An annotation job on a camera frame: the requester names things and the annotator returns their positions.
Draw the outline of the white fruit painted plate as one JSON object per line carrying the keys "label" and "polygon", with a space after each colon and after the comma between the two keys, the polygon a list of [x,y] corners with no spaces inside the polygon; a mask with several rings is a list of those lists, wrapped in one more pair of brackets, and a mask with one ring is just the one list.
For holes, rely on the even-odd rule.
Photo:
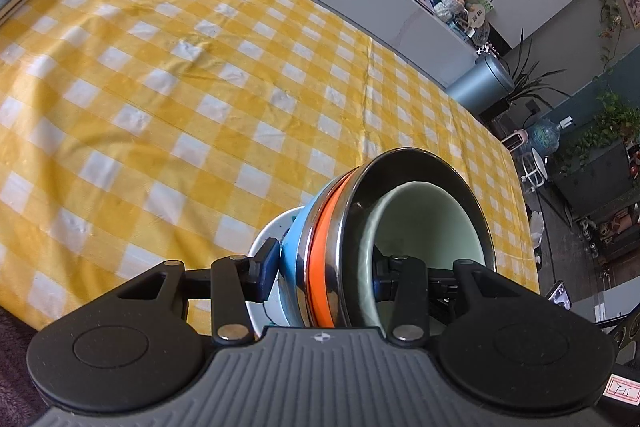
{"label": "white fruit painted plate", "polygon": [[291,326],[286,321],[280,299],[281,241],[298,208],[273,218],[250,246],[248,257],[257,262],[257,267],[250,268],[250,289],[255,295],[253,300],[246,300],[246,307],[257,337],[262,337],[271,326]]}

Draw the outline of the light green ceramic bowl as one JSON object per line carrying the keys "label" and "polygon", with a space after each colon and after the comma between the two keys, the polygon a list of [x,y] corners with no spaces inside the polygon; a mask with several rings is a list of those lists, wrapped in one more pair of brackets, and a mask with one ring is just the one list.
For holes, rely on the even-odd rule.
{"label": "light green ceramic bowl", "polygon": [[394,188],[377,202],[364,222],[357,255],[357,303],[363,324],[385,329],[392,307],[374,300],[373,256],[408,256],[427,268],[450,269],[454,260],[472,259],[495,266],[494,250],[480,245],[486,222],[471,218],[443,188],[411,181]]}

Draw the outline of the blue steel bowl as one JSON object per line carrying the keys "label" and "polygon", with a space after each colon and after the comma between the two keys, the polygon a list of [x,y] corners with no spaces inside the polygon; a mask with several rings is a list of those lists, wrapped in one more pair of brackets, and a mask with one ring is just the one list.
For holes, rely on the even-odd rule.
{"label": "blue steel bowl", "polygon": [[280,299],[288,325],[311,327],[310,304],[306,295],[306,263],[311,232],[317,216],[319,195],[295,210],[281,241]]}

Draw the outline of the orange steel bowl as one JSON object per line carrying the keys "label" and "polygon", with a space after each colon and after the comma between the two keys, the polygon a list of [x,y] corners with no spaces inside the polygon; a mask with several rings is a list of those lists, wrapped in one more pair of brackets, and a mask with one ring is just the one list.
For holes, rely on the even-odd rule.
{"label": "orange steel bowl", "polygon": [[306,263],[306,295],[312,326],[350,327],[359,312],[348,311],[344,297],[342,257],[347,225],[356,225],[364,210],[383,195],[411,181],[422,181],[443,188],[460,202],[473,225],[486,222],[480,245],[495,248],[488,223],[471,187],[442,158],[415,147],[399,147],[376,156],[365,164],[337,176],[317,194],[317,216],[309,242]]}

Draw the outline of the white round stool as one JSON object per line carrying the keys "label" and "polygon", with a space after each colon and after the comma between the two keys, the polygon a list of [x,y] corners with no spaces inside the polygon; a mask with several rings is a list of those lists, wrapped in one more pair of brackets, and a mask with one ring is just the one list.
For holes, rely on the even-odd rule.
{"label": "white round stool", "polygon": [[520,157],[521,184],[526,193],[534,193],[548,181],[548,172],[544,160],[539,153],[532,148]]}

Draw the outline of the pink small heater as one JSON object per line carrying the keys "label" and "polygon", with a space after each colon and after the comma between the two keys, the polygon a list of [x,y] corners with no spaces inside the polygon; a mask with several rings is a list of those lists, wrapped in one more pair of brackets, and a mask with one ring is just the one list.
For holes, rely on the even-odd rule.
{"label": "pink small heater", "polygon": [[528,133],[524,129],[515,130],[501,140],[501,144],[513,153],[528,142]]}

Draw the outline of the yellow checkered tablecloth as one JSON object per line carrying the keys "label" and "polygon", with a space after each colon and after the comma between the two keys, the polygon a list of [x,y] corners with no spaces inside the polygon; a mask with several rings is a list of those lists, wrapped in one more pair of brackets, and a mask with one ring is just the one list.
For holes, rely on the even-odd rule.
{"label": "yellow checkered tablecloth", "polygon": [[310,0],[29,0],[1,27],[1,304],[40,329],[166,259],[244,254],[383,150],[463,176],[538,288],[506,149]]}

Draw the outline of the blue water jug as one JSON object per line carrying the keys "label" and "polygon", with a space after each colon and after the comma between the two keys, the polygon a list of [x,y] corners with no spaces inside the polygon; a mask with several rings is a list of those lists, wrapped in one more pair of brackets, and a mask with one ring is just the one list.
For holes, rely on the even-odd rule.
{"label": "blue water jug", "polygon": [[549,157],[560,146],[561,132],[573,124],[573,118],[567,116],[559,122],[548,118],[541,118],[535,124],[526,129],[528,135],[527,144],[541,157]]}

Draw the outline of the grey trash can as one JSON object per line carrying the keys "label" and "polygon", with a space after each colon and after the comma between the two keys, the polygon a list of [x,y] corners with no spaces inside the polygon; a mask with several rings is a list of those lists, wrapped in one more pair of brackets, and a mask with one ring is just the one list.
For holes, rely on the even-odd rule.
{"label": "grey trash can", "polygon": [[514,81],[494,54],[483,53],[474,66],[446,89],[449,98],[480,116],[514,89]]}

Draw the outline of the green potted plant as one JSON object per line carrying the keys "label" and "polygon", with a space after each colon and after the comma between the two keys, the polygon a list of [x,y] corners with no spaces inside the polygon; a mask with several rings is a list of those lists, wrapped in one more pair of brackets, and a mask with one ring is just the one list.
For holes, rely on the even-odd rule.
{"label": "green potted plant", "polygon": [[521,30],[518,56],[514,65],[511,65],[505,58],[500,56],[492,44],[489,45],[490,56],[498,61],[498,65],[504,69],[506,77],[513,84],[511,91],[489,109],[488,124],[491,126],[495,126],[498,119],[518,101],[535,101],[545,108],[552,109],[553,106],[544,97],[546,92],[559,94],[564,98],[570,97],[568,93],[554,87],[552,84],[552,78],[563,74],[566,69],[560,68],[541,72],[539,61],[533,62],[530,59],[533,42],[533,38],[525,39],[524,30]]}

